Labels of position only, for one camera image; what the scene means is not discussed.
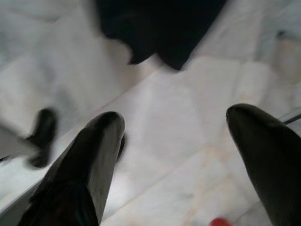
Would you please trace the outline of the black robot right foot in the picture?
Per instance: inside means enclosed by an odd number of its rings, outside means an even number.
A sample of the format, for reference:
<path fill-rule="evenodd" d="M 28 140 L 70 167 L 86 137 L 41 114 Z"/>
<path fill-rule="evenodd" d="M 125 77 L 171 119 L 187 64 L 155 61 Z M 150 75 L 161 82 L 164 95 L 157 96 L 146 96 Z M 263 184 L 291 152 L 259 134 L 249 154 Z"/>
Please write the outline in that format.
<path fill-rule="evenodd" d="M 125 142 L 126 142 L 126 135 L 124 135 L 122 137 L 122 140 L 120 142 L 120 148 L 119 148 L 119 152 L 118 152 L 118 156 L 117 159 L 119 160 L 120 157 L 122 156 L 123 150 L 124 150 L 124 146 L 125 146 Z"/>

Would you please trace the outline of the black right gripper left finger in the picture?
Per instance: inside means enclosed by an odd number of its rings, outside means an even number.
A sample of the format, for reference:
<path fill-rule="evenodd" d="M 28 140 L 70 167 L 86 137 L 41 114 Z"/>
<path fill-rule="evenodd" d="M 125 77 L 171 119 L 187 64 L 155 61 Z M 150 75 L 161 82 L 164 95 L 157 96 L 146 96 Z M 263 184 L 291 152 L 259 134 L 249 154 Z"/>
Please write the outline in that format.
<path fill-rule="evenodd" d="M 93 118 L 49 168 L 17 226 L 100 226 L 124 134 L 118 112 Z"/>

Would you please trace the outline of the black robot left foot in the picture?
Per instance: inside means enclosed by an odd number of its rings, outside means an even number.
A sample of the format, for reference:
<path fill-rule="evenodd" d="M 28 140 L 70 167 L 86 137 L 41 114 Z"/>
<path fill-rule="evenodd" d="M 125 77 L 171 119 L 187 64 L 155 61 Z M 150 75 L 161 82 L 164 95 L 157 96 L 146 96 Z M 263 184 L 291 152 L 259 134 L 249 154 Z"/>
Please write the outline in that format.
<path fill-rule="evenodd" d="M 43 108 L 38 112 L 33 132 L 25 139 L 36 148 L 35 155 L 29 160 L 32 166 L 43 168 L 48 165 L 57 126 L 58 116 L 53 108 Z"/>

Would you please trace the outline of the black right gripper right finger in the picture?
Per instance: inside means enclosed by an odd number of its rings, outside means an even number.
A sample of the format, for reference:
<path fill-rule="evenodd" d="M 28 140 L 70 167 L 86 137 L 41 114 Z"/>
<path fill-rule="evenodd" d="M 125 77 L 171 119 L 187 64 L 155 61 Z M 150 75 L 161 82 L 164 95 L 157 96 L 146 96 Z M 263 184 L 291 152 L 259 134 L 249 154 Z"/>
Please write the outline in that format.
<path fill-rule="evenodd" d="M 301 137 L 250 104 L 229 107 L 226 121 L 273 226 L 301 226 Z"/>

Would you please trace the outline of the navy and red jacket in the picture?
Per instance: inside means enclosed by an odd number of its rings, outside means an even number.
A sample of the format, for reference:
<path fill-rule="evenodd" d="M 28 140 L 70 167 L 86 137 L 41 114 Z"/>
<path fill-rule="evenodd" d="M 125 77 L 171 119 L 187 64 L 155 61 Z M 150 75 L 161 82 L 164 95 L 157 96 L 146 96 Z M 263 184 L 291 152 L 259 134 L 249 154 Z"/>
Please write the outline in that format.
<path fill-rule="evenodd" d="M 103 35 L 130 48 L 130 65 L 156 54 L 180 71 L 228 0 L 92 1 Z"/>

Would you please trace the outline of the silver robot left leg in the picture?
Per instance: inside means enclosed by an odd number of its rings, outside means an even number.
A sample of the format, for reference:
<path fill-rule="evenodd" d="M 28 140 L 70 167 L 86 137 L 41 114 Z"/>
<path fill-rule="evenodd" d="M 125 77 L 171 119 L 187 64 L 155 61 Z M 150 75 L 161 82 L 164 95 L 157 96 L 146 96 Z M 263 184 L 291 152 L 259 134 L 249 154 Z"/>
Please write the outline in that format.
<path fill-rule="evenodd" d="M 37 148 L 19 137 L 13 130 L 0 126 L 0 162 L 18 156 L 33 156 Z"/>

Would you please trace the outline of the black robot foot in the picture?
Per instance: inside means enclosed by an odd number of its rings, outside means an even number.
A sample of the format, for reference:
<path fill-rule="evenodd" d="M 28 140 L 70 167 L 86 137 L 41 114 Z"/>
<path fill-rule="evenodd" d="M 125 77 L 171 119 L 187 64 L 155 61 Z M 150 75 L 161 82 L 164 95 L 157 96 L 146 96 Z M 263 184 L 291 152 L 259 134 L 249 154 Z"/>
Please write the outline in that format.
<path fill-rule="evenodd" d="M 38 112 L 33 132 L 25 139 L 36 148 L 35 155 L 29 160 L 32 166 L 43 168 L 48 165 L 57 126 L 58 116 L 53 108 L 43 108 Z"/>
<path fill-rule="evenodd" d="M 125 142 L 126 142 L 126 135 L 124 135 L 122 137 L 122 140 L 120 142 L 120 148 L 119 148 L 119 152 L 118 152 L 118 156 L 117 159 L 119 160 L 120 157 L 122 156 L 123 150 L 124 150 L 124 146 L 125 146 Z"/>

